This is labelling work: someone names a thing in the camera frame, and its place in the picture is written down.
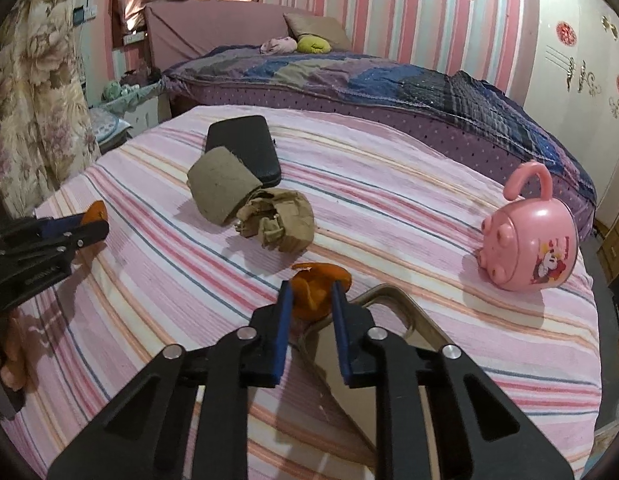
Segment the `person's hand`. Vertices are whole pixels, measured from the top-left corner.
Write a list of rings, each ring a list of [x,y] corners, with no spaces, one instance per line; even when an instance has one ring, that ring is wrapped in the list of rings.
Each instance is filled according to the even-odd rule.
[[[0,379],[12,391],[22,390],[28,382],[20,318],[19,308],[0,318],[0,345],[4,354]]]

